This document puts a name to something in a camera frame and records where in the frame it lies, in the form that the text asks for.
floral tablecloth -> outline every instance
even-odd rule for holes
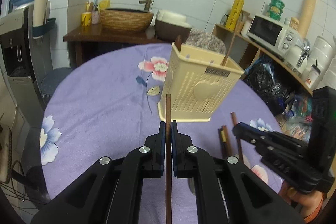
[[[125,157],[158,132],[158,92],[170,52],[168,44],[110,52],[83,64],[59,85],[46,108],[40,135],[41,162],[51,198],[100,157]],[[209,122],[179,123],[179,132],[190,135],[193,144],[210,155],[222,157],[217,129],[224,124],[232,129],[231,112],[239,122],[280,131],[265,103],[239,80]],[[230,139],[237,153],[231,132]],[[242,147],[246,165],[278,192],[281,178],[260,163],[251,144],[242,142]],[[186,179],[173,178],[172,200],[173,223],[197,223],[196,200]],[[144,180],[139,223],[165,223],[164,177]]]

white kettle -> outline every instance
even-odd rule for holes
[[[288,66],[292,71],[294,71],[299,77],[302,76],[303,72],[307,67],[307,56],[310,52],[310,44],[307,39],[304,40],[304,46],[301,47],[297,44],[289,48],[287,54],[285,55],[285,65]]]

woven-texture basin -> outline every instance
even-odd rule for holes
[[[153,13],[141,10],[109,8],[100,12],[103,28],[117,32],[143,32],[152,19]]]

silver screw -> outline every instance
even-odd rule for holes
[[[197,149],[196,146],[189,146],[189,147],[187,148],[187,151],[188,151],[189,153],[196,153],[196,152],[198,151],[198,149]]]
[[[236,164],[238,162],[238,159],[236,157],[234,157],[234,156],[231,156],[231,157],[227,158],[227,162],[229,164]]]
[[[148,146],[142,146],[139,148],[140,153],[148,153],[150,148]]]
[[[99,159],[99,163],[101,165],[108,164],[109,162],[110,162],[110,158],[108,158],[108,157],[102,157],[102,158]]]

bronze faucet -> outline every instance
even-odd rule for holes
[[[152,0],[140,0],[139,3],[143,4],[146,3],[145,5],[145,11],[149,11],[149,8],[151,7]]]

